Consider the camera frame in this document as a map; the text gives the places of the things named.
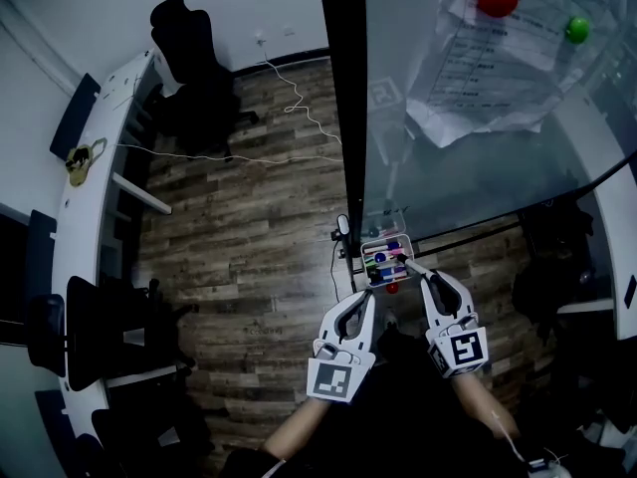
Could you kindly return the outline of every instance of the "wall outlet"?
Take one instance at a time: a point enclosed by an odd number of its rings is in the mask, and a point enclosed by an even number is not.
[[[255,42],[259,46],[263,46],[263,44],[266,42],[266,38],[264,37],[262,30],[257,30],[255,32],[254,38],[255,38]]]

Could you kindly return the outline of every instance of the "black clothing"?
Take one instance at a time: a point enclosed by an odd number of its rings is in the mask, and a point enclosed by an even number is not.
[[[388,363],[372,369],[351,405],[336,403],[308,446],[274,474],[286,476],[527,477],[507,441],[468,417],[427,343],[394,328],[378,341]],[[236,450],[222,478],[261,478],[278,460]]]

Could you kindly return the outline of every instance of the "cable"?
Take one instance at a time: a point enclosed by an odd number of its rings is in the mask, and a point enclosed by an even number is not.
[[[286,80],[284,77],[281,76],[281,74],[279,73],[279,70],[277,69],[277,66],[275,66],[274,64],[271,64],[270,61],[268,60],[268,57],[266,56],[266,50],[264,48],[263,51],[263,57],[266,62],[266,64],[268,64],[268,66],[270,66],[272,69],[275,70],[275,73],[277,73],[277,76],[279,77],[279,79],[283,82],[286,82],[289,85],[292,85],[295,88],[295,94],[297,96],[299,96],[299,100],[297,101],[297,103],[293,106],[293,107],[285,107],[283,109],[283,111],[286,114],[289,114],[291,112],[293,112],[296,109],[304,109],[306,111],[306,115],[308,117],[308,120],[311,120],[312,122],[318,124],[318,130],[320,132],[322,132],[325,136],[331,136],[332,138],[336,138],[336,140],[338,141],[338,143],[340,143],[342,145],[342,141],[340,141],[340,138],[338,136],[336,136],[335,134],[330,134],[329,132],[325,132],[322,130],[322,125],[320,125],[320,122],[318,120],[313,119],[312,117],[310,117],[310,107],[300,107],[299,105],[301,104],[301,102],[303,101],[303,96],[301,94],[299,94],[299,91],[297,91],[297,84],[294,82],[291,82],[290,80]]]
[[[331,266],[329,266],[329,275],[331,276],[331,280],[334,283],[334,293],[336,294],[336,302],[340,303],[340,299],[338,298],[338,287],[336,286],[336,280],[334,279],[334,255],[336,254],[336,246],[338,246],[338,241],[334,243],[334,247],[331,250]]]
[[[568,456],[568,453],[566,453],[565,455],[562,455],[561,457],[558,457],[558,456],[557,456],[557,455],[555,455],[552,451],[550,451],[548,448],[546,448],[546,446],[544,447],[544,449],[545,449],[548,453],[550,453],[553,457],[555,457],[555,460],[553,460],[553,462],[554,462],[555,464],[557,464],[558,466],[559,466],[559,465],[561,465],[561,464],[560,464],[561,459],[562,459],[562,458],[566,458],[566,457]]]
[[[279,462],[277,462],[275,464],[275,466],[270,469],[270,471],[268,471],[266,474],[264,474],[261,478],[270,478],[271,476],[273,476],[278,470],[279,468],[284,465],[287,462],[287,460],[283,459],[280,460]]]
[[[498,426],[500,427],[500,429],[502,430],[502,433],[505,434],[505,437],[507,438],[507,440],[509,441],[509,444],[511,444],[511,449],[514,450],[514,453],[516,454],[516,456],[518,457],[518,460],[520,460],[521,462],[526,463],[525,459],[520,455],[520,453],[518,452],[518,449],[516,448],[516,446],[514,445],[513,440],[511,439],[511,437],[509,436],[509,433],[505,430],[505,428],[503,427],[503,425],[500,423],[500,417],[496,414],[496,412],[494,410],[491,411],[491,415],[494,417],[494,419],[496,420],[496,423],[498,423]]]
[[[258,163],[269,163],[269,164],[284,164],[290,161],[294,161],[296,159],[324,159],[325,161],[332,161],[334,163],[342,163],[342,159],[334,159],[332,157],[326,157],[324,155],[296,155],[294,157],[288,157],[288,159],[283,159],[282,161],[272,161],[270,159],[253,159],[252,157],[246,157],[243,155],[227,155],[225,157],[210,157],[208,155],[186,155],[186,154],[172,154],[170,152],[155,152],[154,150],[150,150],[149,148],[141,147],[139,145],[129,145],[128,143],[116,143],[114,145],[109,145],[110,147],[129,147],[129,148],[138,148],[140,150],[145,150],[146,152],[150,152],[154,155],[168,155],[170,157],[186,157],[188,159],[210,159],[211,161],[225,161],[230,157],[237,157],[239,159],[245,159],[246,161],[253,161]]]

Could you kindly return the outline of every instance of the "green ball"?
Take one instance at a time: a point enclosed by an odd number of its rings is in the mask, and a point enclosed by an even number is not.
[[[571,43],[583,43],[588,37],[588,21],[584,18],[572,18],[566,27],[566,37]]]

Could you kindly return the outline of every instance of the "glass panel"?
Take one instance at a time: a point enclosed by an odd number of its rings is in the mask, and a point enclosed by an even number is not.
[[[406,118],[438,1],[366,0],[363,241],[382,231],[379,210],[402,212],[406,233],[422,239],[585,186],[637,148],[637,32],[627,22],[540,132],[472,133],[439,148]]]

